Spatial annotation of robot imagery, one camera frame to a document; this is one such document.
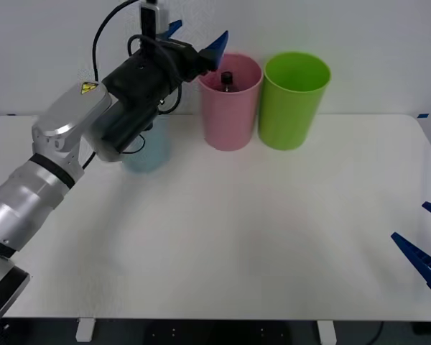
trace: table surface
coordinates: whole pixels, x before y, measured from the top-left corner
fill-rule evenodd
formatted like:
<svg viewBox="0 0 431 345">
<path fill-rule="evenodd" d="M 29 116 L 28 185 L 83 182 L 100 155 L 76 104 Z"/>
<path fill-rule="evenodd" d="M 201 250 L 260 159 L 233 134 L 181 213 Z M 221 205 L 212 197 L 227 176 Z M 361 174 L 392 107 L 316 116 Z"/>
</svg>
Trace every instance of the table surface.
<svg viewBox="0 0 431 345">
<path fill-rule="evenodd" d="M 97 158 L 13 260 L 9 317 L 431 321 L 431 291 L 390 235 L 431 254 L 431 146 L 402 115 L 319 115 L 306 143 L 238 152 L 171 116 L 171 160 Z M 31 155 L 0 118 L 0 183 Z"/>
</svg>

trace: yellow warning sticker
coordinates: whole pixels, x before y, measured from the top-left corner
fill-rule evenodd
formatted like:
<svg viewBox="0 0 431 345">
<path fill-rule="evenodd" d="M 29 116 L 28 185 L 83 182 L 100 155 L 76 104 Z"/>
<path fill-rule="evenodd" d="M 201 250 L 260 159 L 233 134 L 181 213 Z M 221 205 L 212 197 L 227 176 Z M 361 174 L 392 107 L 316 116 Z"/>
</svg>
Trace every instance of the yellow warning sticker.
<svg viewBox="0 0 431 345">
<path fill-rule="evenodd" d="M 81 94 L 84 95 L 85 93 L 92 91 L 97 87 L 98 84 L 85 82 L 81 86 Z"/>
</svg>

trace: light blue cup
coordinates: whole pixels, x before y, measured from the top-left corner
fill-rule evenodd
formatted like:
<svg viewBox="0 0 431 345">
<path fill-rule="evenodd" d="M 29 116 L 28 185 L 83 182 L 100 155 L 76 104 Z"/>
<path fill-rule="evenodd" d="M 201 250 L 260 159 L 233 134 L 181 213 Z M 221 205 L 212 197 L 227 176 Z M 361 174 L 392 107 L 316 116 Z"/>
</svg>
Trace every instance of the light blue cup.
<svg viewBox="0 0 431 345">
<path fill-rule="evenodd" d="M 124 155 L 123 164 L 134 173 L 150 173 L 170 160 L 171 142 L 168 132 L 167 116 L 158 116 L 153 121 L 153 128 L 142 132 L 145 138 L 144 149 L 134 155 Z M 143 145 L 141 137 L 137 137 L 127 152 L 140 149 Z"/>
</svg>

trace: bottle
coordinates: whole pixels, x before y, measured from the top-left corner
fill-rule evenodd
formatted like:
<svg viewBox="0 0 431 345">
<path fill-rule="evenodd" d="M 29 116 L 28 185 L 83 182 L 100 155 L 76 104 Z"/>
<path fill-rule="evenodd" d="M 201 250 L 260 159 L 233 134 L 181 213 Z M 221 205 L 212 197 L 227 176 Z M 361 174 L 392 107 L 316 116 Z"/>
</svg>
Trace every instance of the bottle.
<svg viewBox="0 0 431 345">
<path fill-rule="evenodd" d="M 233 84 L 233 74 L 229 71 L 221 74 L 222 92 L 238 92 L 238 88 Z"/>
</svg>

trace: floor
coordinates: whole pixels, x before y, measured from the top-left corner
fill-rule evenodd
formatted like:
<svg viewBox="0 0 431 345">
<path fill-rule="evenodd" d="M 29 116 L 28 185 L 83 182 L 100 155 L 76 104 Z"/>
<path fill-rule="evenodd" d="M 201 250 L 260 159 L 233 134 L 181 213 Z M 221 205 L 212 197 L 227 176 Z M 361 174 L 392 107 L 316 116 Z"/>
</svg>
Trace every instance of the floor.
<svg viewBox="0 0 431 345">
<path fill-rule="evenodd" d="M 191 338 L 192 341 L 178 338 L 168 338 L 161 341 L 144 342 L 150 325 L 153 321 L 139 320 L 97 320 L 92 345 L 139 345 L 139 344 L 219 344 L 206 343 L 195 340 L 194 335 L 200 331 L 195 329 Z M 310 321 L 292 321 L 280 323 L 279 327 L 285 327 L 286 338 L 282 341 L 245 341 L 245 344 L 309 344 L 318 345 L 316 325 Z M 335 322 L 335 332 L 337 334 L 338 345 L 358 345 L 367 344 L 379 329 L 379 322 Z M 74 319 L 4 319 L 0 322 L 0 345 L 72 345 L 78 344 L 75 340 L 75 333 L 78 323 Z M 224 344 L 242 344 L 236 341 L 224 341 Z M 418 336 L 414 334 L 410 323 L 389 322 L 385 323 L 384 330 L 375 343 L 376 345 L 431 345 L 431 335 Z"/>
</svg>

